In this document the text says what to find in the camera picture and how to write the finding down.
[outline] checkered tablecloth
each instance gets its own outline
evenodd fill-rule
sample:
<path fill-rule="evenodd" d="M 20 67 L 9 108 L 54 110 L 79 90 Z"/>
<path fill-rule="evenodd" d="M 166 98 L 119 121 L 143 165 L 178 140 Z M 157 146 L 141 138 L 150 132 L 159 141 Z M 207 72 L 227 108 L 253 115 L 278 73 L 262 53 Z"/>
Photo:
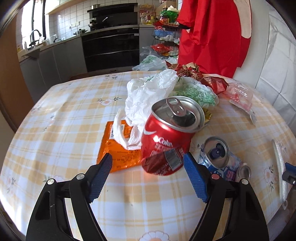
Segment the checkered tablecloth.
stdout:
<path fill-rule="evenodd" d="M 26 234 L 35 202 L 49 178 L 70 180 L 96 163 L 106 122 L 125 106 L 127 82 L 155 73 L 74 80 L 53 86 L 37 102 L 16 132 L 0 175 L 0 200 L 22 233 Z M 250 166 L 251 185 L 269 222 L 280 207 L 271 140 L 280 142 L 285 161 L 296 165 L 296 139 L 276 110 L 257 94 L 253 110 L 256 127 L 244 111 L 220 99 L 190 150 L 197 159 L 206 138 L 223 138 L 231 152 Z M 223 233 L 229 202 L 225 204 L 215 237 Z M 73 235 L 81 239 L 70 200 L 66 205 Z M 111 173 L 91 207 L 109 241 L 188 241 L 205 204 L 196 197 L 184 168 L 161 177 L 134 167 Z"/>

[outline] tablecloth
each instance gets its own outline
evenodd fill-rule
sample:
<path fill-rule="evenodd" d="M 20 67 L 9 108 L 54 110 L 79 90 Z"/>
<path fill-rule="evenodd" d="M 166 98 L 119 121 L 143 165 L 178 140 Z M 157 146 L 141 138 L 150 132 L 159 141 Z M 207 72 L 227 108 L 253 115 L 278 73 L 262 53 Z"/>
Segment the tablecloth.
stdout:
<path fill-rule="evenodd" d="M 106 122 L 125 106 L 127 82 L 155 73 L 126 72 L 58 84 L 36 103 L 14 136 L 0 175 L 0 200 L 22 233 L 26 234 L 35 202 L 49 178 L 70 180 L 96 163 Z M 296 139 L 258 94 L 253 97 L 253 110 L 256 126 L 244 111 L 220 98 L 210 123 L 195 134 L 190 151 L 197 159 L 206 138 L 223 138 L 231 152 L 250 166 L 250 183 L 269 222 L 280 207 L 271 140 L 280 142 L 284 160 L 296 165 Z M 73 235 L 81 239 L 70 200 L 66 205 Z M 223 233 L 227 205 L 228 200 L 215 237 Z M 204 207 L 184 168 L 161 177 L 145 173 L 140 166 L 111 173 L 91 204 L 109 241 L 187 241 Z"/>

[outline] orange packet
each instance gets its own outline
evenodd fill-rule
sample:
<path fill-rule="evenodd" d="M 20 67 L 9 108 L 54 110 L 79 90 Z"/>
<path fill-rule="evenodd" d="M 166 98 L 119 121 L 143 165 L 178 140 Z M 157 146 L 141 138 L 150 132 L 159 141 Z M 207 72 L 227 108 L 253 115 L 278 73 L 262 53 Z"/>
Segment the orange packet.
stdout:
<path fill-rule="evenodd" d="M 129 138 L 132 127 L 125 120 L 121 121 L 121 130 L 124 138 Z M 113 121 L 108 121 L 101 142 L 100 151 L 96 163 L 100 163 L 103 156 L 109 153 L 113 159 L 110 172 L 119 171 L 125 168 L 134 167 L 141 164 L 141 150 L 126 150 L 113 137 Z"/>

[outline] blue and white can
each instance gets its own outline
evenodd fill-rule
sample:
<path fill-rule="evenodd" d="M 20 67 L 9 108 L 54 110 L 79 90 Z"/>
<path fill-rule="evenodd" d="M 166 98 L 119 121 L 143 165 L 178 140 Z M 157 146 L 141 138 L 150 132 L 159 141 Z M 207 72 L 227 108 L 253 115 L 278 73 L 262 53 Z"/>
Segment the blue and white can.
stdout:
<path fill-rule="evenodd" d="M 209 137 L 201 145 L 198 164 L 205 165 L 211 173 L 217 173 L 227 181 L 235 181 L 242 161 L 229 151 L 227 143 L 219 137 Z"/>

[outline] barcode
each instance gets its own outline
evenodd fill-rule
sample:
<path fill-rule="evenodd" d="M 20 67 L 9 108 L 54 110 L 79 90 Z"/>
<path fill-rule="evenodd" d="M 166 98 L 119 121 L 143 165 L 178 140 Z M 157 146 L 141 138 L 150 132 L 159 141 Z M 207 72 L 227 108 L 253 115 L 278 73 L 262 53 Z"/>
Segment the barcode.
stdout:
<path fill-rule="evenodd" d="M 124 124 L 121 125 L 122 133 L 123 133 L 123 130 L 124 130 Z M 114 140 L 113 125 L 111 126 L 111 132 L 110 132 L 109 140 Z"/>
<path fill-rule="evenodd" d="M 180 159 L 175 149 L 165 151 L 165 158 L 172 171 L 176 170 L 179 166 L 182 165 L 182 160 Z"/>

